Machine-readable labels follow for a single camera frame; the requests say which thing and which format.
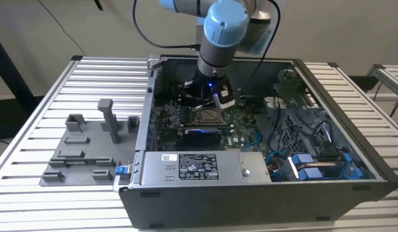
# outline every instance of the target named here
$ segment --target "power supply label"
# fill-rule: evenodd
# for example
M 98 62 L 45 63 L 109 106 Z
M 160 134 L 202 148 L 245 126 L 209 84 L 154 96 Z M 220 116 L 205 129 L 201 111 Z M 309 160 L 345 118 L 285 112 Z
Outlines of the power supply label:
M 180 154 L 180 178 L 182 180 L 218 180 L 216 154 Z

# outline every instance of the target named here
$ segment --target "barcode sticker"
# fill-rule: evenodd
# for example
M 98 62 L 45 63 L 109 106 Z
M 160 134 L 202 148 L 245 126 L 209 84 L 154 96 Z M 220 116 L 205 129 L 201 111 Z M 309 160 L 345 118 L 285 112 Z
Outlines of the barcode sticker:
M 178 154 L 162 154 L 164 161 L 178 161 Z

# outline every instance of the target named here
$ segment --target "gray 3d printed holder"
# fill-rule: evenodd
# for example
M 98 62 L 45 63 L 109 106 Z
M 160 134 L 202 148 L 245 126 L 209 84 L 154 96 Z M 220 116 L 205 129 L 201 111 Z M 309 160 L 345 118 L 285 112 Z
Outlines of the gray 3d printed holder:
M 42 186 L 111 185 L 115 167 L 130 165 L 136 155 L 138 116 L 118 121 L 114 101 L 101 99 L 98 109 L 106 122 L 69 115 L 67 130 L 42 175 Z M 121 178 L 121 185 L 129 179 Z

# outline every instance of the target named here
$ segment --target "aluminum extrusion table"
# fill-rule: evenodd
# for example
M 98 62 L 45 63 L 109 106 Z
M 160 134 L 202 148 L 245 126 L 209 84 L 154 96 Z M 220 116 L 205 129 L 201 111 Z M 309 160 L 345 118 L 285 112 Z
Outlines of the aluminum extrusion table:
M 307 65 L 398 175 L 398 125 L 339 67 L 327 63 Z M 148 77 L 144 58 L 85 57 L 70 62 L 0 157 L 0 231 L 137 231 L 113 186 L 41 187 L 39 179 L 63 136 L 69 114 L 102 120 L 97 102 L 111 98 L 119 120 L 141 115 Z M 185 231 L 398 232 L 398 190 L 380 202 L 360 204 L 336 222 Z

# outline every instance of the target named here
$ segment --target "blue clip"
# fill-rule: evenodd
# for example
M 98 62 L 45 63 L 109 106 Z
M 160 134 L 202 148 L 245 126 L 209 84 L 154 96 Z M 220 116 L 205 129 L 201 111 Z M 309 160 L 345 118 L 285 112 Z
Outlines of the blue clip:
M 115 168 L 115 175 L 129 175 L 129 166 L 119 166 Z

